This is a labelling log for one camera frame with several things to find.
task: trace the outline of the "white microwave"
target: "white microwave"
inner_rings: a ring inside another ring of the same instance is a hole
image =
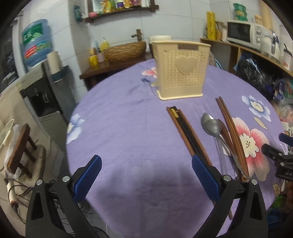
[[[255,50],[260,50],[268,30],[261,24],[247,21],[228,21],[227,40]]]

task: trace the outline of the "metal bolt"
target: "metal bolt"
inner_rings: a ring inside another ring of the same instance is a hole
[[[63,178],[62,178],[62,181],[63,182],[68,182],[70,180],[70,177],[69,176],[64,176]]]
[[[41,185],[43,182],[43,180],[39,179],[37,182],[36,182],[36,185]]]
[[[257,180],[256,180],[256,179],[252,179],[252,180],[251,180],[251,183],[252,183],[253,185],[257,185]]]
[[[227,182],[231,181],[231,177],[230,177],[229,175],[224,175],[223,178],[224,178],[224,180],[227,181]]]

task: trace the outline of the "red label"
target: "red label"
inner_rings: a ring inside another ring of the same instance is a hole
[[[27,59],[28,57],[30,57],[31,55],[33,55],[34,53],[37,52],[37,46],[33,45],[31,48],[29,48],[26,52],[25,52],[25,58]]]

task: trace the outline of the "tablecloth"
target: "tablecloth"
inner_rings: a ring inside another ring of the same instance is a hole
[[[204,112],[224,122],[215,101],[219,96],[234,118],[250,175],[259,181],[269,208],[282,185],[261,146],[269,143],[287,152],[278,139],[282,124],[270,103],[245,81],[213,66],[207,68],[203,97],[162,101],[151,85],[156,80],[154,67],[151,59],[105,79],[74,110],[67,135],[70,172],[85,166],[95,154],[103,162],[86,197],[94,209],[124,237],[193,237],[213,203],[192,169],[191,156],[166,107],[183,111],[221,171],[215,138],[200,122]],[[235,178],[232,159],[227,157],[226,163],[228,174]],[[227,218],[219,234],[230,223]]]

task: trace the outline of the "beige basket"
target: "beige basket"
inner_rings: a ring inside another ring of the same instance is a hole
[[[145,41],[141,41],[110,47],[104,49],[103,53],[108,61],[124,61],[143,56],[146,46]]]
[[[153,41],[159,98],[201,97],[210,48],[193,41]]]

